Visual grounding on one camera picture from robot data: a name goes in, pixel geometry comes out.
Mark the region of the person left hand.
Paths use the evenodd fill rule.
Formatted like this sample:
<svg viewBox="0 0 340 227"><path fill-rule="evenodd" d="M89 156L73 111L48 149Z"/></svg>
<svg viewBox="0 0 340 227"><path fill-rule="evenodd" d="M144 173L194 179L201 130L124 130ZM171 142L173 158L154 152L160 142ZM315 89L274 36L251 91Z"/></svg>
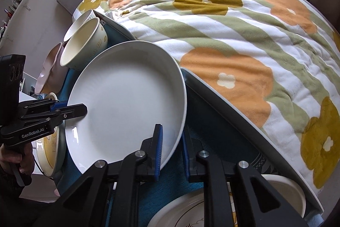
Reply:
<svg viewBox="0 0 340 227"><path fill-rule="evenodd" d="M19 153L11 151L1 146L1 167L6 172L11 172L10 166L19 164L19 171L26 175L31 175L35 168L33 148L31 143L27 143Z"/></svg>

